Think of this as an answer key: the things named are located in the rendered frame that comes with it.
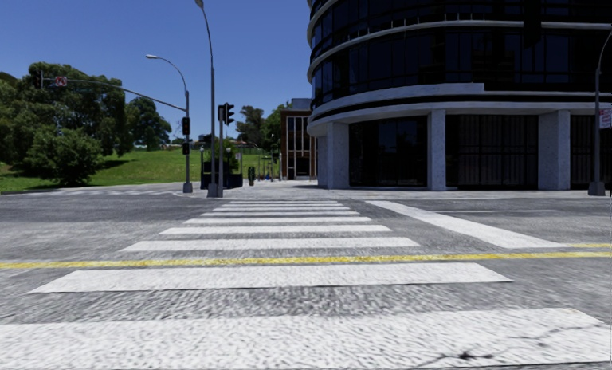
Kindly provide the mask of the sign on a post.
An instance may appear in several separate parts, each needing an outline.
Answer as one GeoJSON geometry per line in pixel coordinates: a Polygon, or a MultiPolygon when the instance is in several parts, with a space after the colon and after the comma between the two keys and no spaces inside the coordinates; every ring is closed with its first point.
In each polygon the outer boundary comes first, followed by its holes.
{"type": "Polygon", "coordinates": [[[593,140],[593,179],[591,180],[587,194],[590,196],[604,196],[605,183],[601,178],[600,165],[600,75],[602,66],[602,57],[612,38],[612,26],[606,36],[606,40],[600,50],[598,64],[594,73],[594,140],[593,140]]]}

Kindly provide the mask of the glass tower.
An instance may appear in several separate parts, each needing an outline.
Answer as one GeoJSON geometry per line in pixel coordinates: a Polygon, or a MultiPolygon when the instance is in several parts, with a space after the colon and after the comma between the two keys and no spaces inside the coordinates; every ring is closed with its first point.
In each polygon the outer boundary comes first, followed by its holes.
{"type": "Polygon", "coordinates": [[[612,0],[307,0],[321,187],[585,189],[612,0]]]}

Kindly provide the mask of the trees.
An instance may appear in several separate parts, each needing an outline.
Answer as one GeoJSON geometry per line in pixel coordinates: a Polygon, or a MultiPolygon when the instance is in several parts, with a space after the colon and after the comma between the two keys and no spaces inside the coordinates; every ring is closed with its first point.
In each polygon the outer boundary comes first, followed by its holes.
{"type": "Polygon", "coordinates": [[[0,168],[80,185],[109,156],[168,144],[171,126],[155,102],[127,100],[122,86],[118,78],[45,62],[21,78],[0,72],[0,168]]]}
{"type": "Polygon", "coordinates": [[[259,148],[272,150],[281,136],[281,111],[291,107],[289,102],[279,104],[264,117],[263,109],[251,105],[243,106],[240,113],[245,120],[236,123],[238,137],[247,143],[256,144],[259,148]]]}

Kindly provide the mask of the tree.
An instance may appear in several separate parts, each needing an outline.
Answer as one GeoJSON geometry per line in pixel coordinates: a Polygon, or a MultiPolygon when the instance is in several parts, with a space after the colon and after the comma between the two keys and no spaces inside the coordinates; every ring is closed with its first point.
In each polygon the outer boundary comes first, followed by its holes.
{"type": "MultiPolygon", "coordinates": [[[[202,147],[204,148],[204,152],[202,155],[203,168],[202,170],[205,173],[211,172],[211,134],[201,135],[200,141],[202,142],[202,147]]],[[[234,173],[235,171],[240,171],[240,163],[236,160],[236,145],[235,140],[223,140],[223,145],[225,151],[223,152],[224,156],[224,169],[226,172],[234,173]]]]}

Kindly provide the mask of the dark stairway railing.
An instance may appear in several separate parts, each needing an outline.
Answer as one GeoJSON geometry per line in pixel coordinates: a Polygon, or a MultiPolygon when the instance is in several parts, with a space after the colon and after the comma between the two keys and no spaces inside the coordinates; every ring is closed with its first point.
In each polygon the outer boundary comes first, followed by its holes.
{"type": "MultiPolygon", "coordinates": [[[[201,184],[200,184],[200,188],[201,189],[207,189],[209,184],[211,183],[211,173],[212,173],[212,168],[211,168],[211,172],[209,173],[205,173],[203,170],[203,161],[202,161],[202,156],[201,156],[201,184]]],[[[242,178],[242,173],[238,172],[238,173],[229,173],[226,172],[226,177],[225,177],[225,184],[224,184],[224,188],[225,189],[232,189],[232,188],[236,188],[236,187],[241,187],[243,185],[243,178],[242,178]]]]}

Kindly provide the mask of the grey street lamp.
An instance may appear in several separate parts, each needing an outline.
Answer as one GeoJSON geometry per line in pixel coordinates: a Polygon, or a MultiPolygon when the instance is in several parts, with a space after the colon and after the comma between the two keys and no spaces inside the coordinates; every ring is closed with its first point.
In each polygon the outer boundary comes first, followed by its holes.
{"type": "Polygon", "coordinates": [[[207,197],[208,198],[217,198],[218,197],[218,184],[216,180],[217,169],[215,167],[215,80],[214,80],[214,50],[212,45],[211,33],[210,33],[210,25],[208,21],[208,17],[204,8],[203,0],[194,0],[196,5],[202,11],[202,15],[204,17],[206,23],[206,34],[209,43],[209,51],[210,51],[210,183],[207,188],[207,197]]]}

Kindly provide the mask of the red brick building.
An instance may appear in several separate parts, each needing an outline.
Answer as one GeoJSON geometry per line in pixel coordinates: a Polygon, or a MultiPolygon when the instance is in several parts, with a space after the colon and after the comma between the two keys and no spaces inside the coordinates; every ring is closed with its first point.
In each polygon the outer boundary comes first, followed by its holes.
{"type": "Polygon", "coordinates": [[[310,99],[294,98],[288,108],[280,111],[283,179],[315,180],[317,177],[317,140],[307,132],[310,105],[310,99]]]}

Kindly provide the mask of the traffic light on short pole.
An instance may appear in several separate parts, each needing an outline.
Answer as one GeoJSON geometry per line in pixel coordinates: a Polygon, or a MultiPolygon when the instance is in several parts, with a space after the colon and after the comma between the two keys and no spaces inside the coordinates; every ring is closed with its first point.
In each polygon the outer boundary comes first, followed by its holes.
{"type": "Polygon", "coordinates": [[[224,184],[225,184],[225,165],[224,165],[224,138],[223,138],[223,128],[225,125],[230,125],[234,122],[233,119],[233,104],[224,103],[218,106],[218,122],[219,122],[219,159],[218,159],[218,197],[222,198],[224,193],[224,184]]]}

